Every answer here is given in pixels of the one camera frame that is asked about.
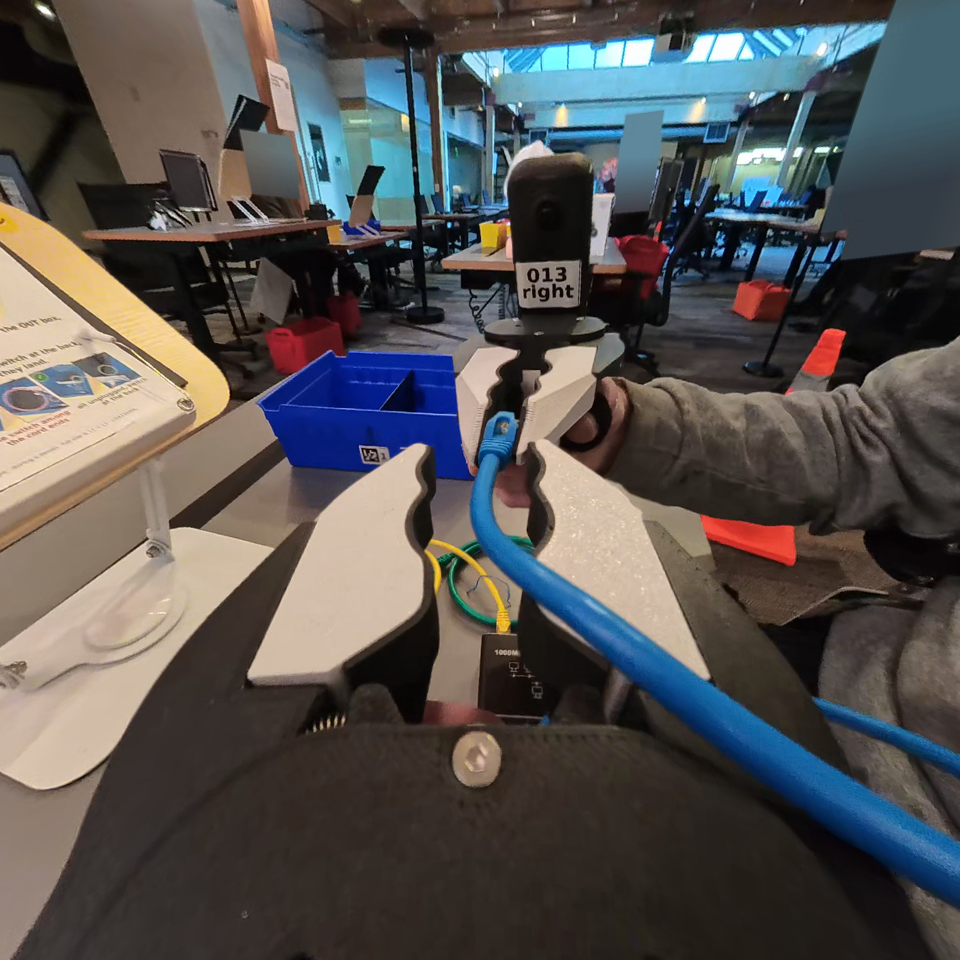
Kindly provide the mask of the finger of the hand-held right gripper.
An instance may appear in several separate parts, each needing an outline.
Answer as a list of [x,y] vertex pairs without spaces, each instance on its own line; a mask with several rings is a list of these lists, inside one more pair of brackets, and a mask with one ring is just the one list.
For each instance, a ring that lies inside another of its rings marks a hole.
[[546,350],[546,370],[525,396],[515,444],[515,461],[523,462],[536,441],[558,441],[594,404],[596,346],[557,346]]
[[478,468],[478,451],[487,422],[498,413],[523,421],[522,353],[504,345],[479,346],[456,376],[462,452],[470,470]]

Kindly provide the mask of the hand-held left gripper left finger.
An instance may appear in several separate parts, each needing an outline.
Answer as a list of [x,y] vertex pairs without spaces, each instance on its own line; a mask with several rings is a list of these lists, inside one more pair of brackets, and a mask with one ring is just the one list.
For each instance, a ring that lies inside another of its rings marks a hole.
[[416,442],[321,512],[248,667],[253,686],[322,686],[345,704],[375,684],[423,720],[440,647],[435,492],[434,451]]

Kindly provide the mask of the blue plastic bin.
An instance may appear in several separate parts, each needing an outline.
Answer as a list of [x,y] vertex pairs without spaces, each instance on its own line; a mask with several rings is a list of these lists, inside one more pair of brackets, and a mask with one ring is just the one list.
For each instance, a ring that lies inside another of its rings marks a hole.
[[257,403],[294,467],[369,472],[421,443],[438,477],[472,478],[449,355],[330,351]]

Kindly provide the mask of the black ethernet splitter box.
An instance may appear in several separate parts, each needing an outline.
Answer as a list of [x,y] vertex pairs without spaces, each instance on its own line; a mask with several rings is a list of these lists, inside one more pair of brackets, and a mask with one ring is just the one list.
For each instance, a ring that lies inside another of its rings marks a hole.
[[484,633],[477,708],[508,725],[540,725],[556,708],[559,693],[525,664],[512,633]]

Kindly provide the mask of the person's right forearm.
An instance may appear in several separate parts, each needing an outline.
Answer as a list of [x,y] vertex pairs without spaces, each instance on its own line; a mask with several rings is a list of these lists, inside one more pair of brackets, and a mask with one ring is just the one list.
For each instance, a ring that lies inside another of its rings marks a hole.
[[826,392],[626,383],[628,432],[606,476],[715,519],[826,533],[959,527],[959,343],[909,352]]

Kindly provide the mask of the person's right hand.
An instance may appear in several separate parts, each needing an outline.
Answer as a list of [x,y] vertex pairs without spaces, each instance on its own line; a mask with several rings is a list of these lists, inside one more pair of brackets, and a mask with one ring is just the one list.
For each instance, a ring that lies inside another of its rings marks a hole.
[[[606,474],[622,449],[633,406],[626,383],[607,377],[597,382],[594,403],[563,435],[559,446],[596,474]],[[534,461],[511,463],[497,476],[494,490],[509,508],[528,508],[531,483],[536,476]]]

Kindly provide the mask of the wooden office desk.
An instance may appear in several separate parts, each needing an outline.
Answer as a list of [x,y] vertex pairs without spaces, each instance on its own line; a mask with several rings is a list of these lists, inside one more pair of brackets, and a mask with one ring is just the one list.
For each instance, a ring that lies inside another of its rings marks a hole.
[[[512,275],[514,263],[508,256],[509,253],[510,249],[507,246],[492,250],[481,244],[474,244],[442,259],[440,266],[444,271],[450,272]],[[600,275],[628,273],[626,261],[614,238],[606,239],[605,249],[599,257],[590,258],[590,269],[594,274]]]
[[82,236],[104,246],[107,270],[144,304],[165,319],[183,322],[193,345],[216,366],[226,361],[242,369],[239,355],[256,356],[256,344],[237,328],[231,342],[216,342],[208,323],[211,312],[232,316],[223,265],[309,247],[331,249],[331,241],[342,237],[342,225],[313,219],[200,222],[167,231],[93,229]]

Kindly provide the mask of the black pole stand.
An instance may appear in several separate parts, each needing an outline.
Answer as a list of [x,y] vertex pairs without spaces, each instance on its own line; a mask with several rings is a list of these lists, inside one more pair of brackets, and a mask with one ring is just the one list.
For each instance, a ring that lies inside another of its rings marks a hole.
[[421,177],[420,177],[420,154],[418,142],[417,115],[415,103],[415,90],[413,79],[413,52],[414,50],[423,51],[434,40],[434,36],[428,30],[414,24],[397,24],[381,27],[377,33],[378,41],[391,49],[399,50],[402,54],[403,71],[406,89],[407,115],[409,127],[410,158],[413,179],[413,202],[414,202],[414,232],[412,241],[413,267],[414,267],[414,286],[419,294],[419,302],[412,304],[405,309],[405,315],[409,322],[432,326],[444,321],[445,311],[428,301],[428,290],[426,283],[426,258],[425,258],[425,237],[424,237],[424,216],[421,209]]

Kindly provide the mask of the orange plastic bin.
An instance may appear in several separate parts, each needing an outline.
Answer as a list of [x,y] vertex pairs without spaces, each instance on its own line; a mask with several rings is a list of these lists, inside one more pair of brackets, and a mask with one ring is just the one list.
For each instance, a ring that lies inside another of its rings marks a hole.
[[747,321],[776,323],[784,317],[790,297],[789,287],[756,279],[742,281],[731,309]]

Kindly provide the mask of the orange traffic cone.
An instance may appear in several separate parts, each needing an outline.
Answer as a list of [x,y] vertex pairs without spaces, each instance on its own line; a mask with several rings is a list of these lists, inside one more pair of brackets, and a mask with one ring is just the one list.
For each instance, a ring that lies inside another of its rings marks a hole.
[[[794,392],[825,393],[834,375],[846,333],[843,330],[824,330],[799,372],[786,390]],[[768,526],[701,516],[702,529],[713,544],[728,546],[743,553],[793,567],[797,561],[795,528],[789,525]]]

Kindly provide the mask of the white paper notice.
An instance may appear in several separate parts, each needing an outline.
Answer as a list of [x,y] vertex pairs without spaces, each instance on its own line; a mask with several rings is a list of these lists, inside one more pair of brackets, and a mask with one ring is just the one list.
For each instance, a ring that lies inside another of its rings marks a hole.
[[283,64],[270,59],[266,60],[266,70],[275,125],[284,133],[294,134],[299,121],[289,72]]

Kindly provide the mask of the person's grey sweatshirt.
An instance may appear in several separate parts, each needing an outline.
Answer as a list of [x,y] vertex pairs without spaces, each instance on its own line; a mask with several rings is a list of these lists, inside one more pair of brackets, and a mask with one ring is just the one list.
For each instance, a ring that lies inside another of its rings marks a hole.
[[[959,751],[958,579],[918,610],[838,614],[825,642],[821,698]],[[866,734],[832,725],[853,776],[930,827],[958,838],[958,778]]]

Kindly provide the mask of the black computer monitor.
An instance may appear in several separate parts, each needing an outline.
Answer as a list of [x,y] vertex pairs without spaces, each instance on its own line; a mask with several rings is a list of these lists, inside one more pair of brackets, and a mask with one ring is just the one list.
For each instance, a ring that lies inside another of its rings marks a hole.
[[219,209],[207,164],[196,153],[159,150],[166,182],[177,207],[210,214]]

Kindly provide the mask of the black office chair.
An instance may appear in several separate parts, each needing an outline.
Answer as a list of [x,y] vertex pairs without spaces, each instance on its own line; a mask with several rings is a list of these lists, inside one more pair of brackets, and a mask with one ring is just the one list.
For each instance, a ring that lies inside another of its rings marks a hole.
[[[94,226],[101,231],[148,228],[156,205],[173,208],[173,197],[164,181],[80,183],[78,189]],[[211,272],[198,246],[175,244],[169,252],[161,243],[152,242],[104,241],[103,245],[104,269],[159,315],[184,318],[176,288],[181,271],[203,314],[223,312],[234,318],[226,286]]]

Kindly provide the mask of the black stanchion post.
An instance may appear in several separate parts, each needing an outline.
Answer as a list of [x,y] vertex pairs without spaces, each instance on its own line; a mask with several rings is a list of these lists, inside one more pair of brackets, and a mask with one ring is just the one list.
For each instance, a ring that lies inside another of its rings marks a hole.
[[802,282],[800,280],[796,281],[790,289],[788,299],[786,301],[786,306],[784,306],[781,316],[776,324],[772,337],[767,345],[766,351],[761,359],[756,359],[749,361],[742,366],[742,370],[745,374],[748,374],[755,378],[782,378],[784,375],[783,369],[778,366],[773,361],[775,351],[779,345],[779,342],[782,338],[783,332],[786,327],[786,322],[792,307],[794,306]]

